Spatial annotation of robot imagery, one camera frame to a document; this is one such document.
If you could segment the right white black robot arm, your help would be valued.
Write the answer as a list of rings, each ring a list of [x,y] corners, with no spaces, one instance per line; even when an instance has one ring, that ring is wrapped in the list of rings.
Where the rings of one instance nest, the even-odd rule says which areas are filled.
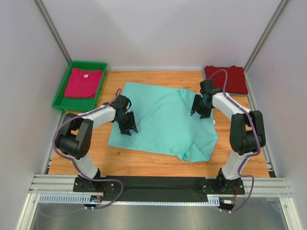
[[[213,182],[214,188],[228,193],[241,179],[241,171],[249,158],[260,154],[266,144],[263,115],[235,101],[224,89],[215,88],[212,80],[200,82],[200,94],[196,94],[191,115],[209,118],[213,109],[220,110],[230,120],[229,142],[231,153]]]

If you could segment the teal t shirt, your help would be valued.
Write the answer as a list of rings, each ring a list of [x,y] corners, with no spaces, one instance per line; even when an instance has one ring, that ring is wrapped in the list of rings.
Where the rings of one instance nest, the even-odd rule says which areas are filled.
[[[218,135],[213,117],[190,114],[196,95],[177,89],[128,82],[123,95],[131,102],[138,132],[122,135],[113,125],[108,145],[128,150],[176,156],[182,161],[209,161]]]

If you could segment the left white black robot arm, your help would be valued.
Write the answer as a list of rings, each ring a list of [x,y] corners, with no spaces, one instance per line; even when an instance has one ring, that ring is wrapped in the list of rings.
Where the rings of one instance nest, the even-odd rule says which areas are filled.
[[[105,123],[117,123],[120,134],[138,133],[131,101],[123,95],[116,95],[111,102],[86,113],[68,113],[53,137],[53,147],[58,155],[70,160],[78,171],[73,191],[102,192],[105,182],[101,182],[100,170],[89,154],[92,132]]]

